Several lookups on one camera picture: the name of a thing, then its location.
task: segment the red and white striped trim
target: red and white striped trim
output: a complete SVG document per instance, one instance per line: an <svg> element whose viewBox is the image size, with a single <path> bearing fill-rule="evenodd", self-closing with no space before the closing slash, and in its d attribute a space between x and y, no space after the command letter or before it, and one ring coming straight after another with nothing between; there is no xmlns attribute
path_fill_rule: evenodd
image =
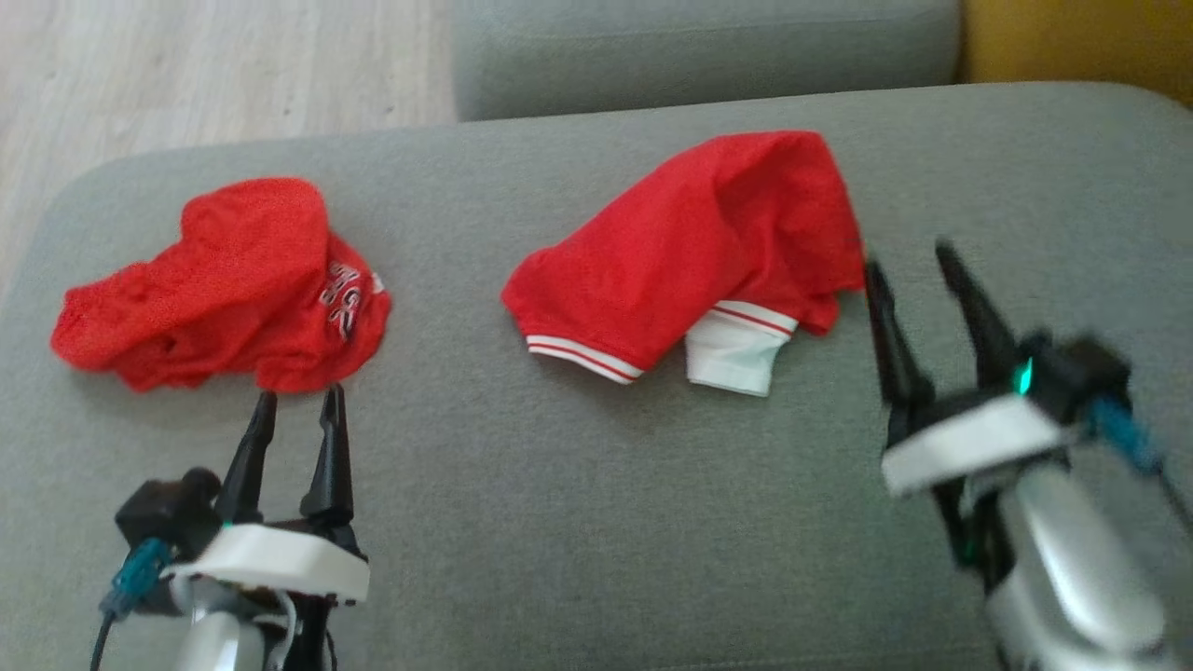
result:
<svg viewBox="0 0 1193 671"><path fill-rule="evenodd" d="M796 327L799 326L798 321L783 313L742 301L721 301L712 306L712 312L723 314L744 326L761 328L786 339L790 339L796 332Z"/></svg>
<svg viewBox="0 0 1193 671"><path fill-rule="evenodd" d="M526 345L532 355L567 359L622 384L629 384L642 375L641 368L635 368L614 356L606 355L567 338L527 336Z"/></svg>

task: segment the black cable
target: black cable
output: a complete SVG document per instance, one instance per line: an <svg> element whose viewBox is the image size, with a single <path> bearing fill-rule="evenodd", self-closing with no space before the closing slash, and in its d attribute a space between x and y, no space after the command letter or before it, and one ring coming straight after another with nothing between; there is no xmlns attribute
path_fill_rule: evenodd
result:
<svg viewBox="0 0 1193 671"><path fill-rule="evenodd" d="M107 634L112 630L116 615L104 614L104 621L99 623L99 634L95 636L95 647L91 651L91 671L99 671L99 660L104 658L104 646L107 645Z"/></svg>
<svg viewBox="0 0 1193 671"><path fill-rule="evenodd" d="M1185 527L1185 533L1188 534L1189 538L1193 538L1193 510L1189 510L1188 501L1181 497L1180 491L1173 484L1168 473L1161 470L1158 479L1160 490L1164 492L1164 498L1168 499L1168 505L1172 506L1173 513L1176 515L1176 519Z"/></svg>
<svg viewBox="0 0 1193 671"><path fill-rule="evenodd" d="M332 671L340 671L340 660L335 658L335 641L332 640L332 630L327 630L327 653L332 655Z"/></svg>

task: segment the blue connector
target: blue connector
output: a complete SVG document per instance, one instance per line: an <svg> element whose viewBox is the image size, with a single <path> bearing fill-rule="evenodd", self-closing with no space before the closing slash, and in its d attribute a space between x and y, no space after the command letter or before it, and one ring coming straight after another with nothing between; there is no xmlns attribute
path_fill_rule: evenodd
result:
<svg viewBox="0 0 1193 671"><path fill-rule="evenodd" d="M161 570L173 560L169 546L165 541L149 538L142 542L112 578L112 590L99 602L99 610L105 617L110 616L116 622L123 622L153 591Z"/></svg>
<svg viewBox="0 0 1193 671"><path fill-rule="evenodd" d="M1139 473L1158 475L1163 470L1164 455L1151 445L1148 432L1118 402L1105 396L1094 399L1089 425L1095 436L1106 438Z"/></svg>

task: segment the mustard yellow fabric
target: mustard yellow fabric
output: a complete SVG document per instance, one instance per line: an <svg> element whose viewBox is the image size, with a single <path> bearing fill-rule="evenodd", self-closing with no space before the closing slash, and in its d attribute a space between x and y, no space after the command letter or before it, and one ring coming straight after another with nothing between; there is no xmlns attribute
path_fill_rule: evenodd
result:
<svg viewBox="0 0 1193 671"><path fill-rule="evenodd" d="M1193 0L965 0L962 78L1120 81L1193 105Z"/></svg>

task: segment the gray sofa cushion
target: gray sofa cushion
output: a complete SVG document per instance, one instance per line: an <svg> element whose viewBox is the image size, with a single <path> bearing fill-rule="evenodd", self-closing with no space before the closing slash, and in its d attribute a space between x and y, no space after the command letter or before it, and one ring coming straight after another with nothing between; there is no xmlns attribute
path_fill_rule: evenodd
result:
<svg viewBox="0 0 1193 671"><path fill-rule="evenodd" d="M464 121L952 80L957 0L458 0Z"/></svg>
<svg viewBox="0 0 1193 671"><path fill-rule="evenodd" d="M1193 117L1112 85L866 92L173 152L110 164L52 207L0 313L0 650L79 669L146 478L223 473L247 377L130 393L47 346L62 293L153 256L187 198L301 174L395 296L347 381L367 603L344 669L994 669L981 587L928 499L890 500L865 307L797 336L768 399L688 384L682 352L622 387L528 356L497 293L672 154L718 134L824 133L870 250L942 387L972 380L933 269L950 234L1016 327L1096 327L1193 479ZM297 511L317 398L288 398L264 510ZM1130 540L1193 655L1193 570L1161 497L1108 455L1077 472ZM111 669L168 665L185 624L116 629Z"/></svg>

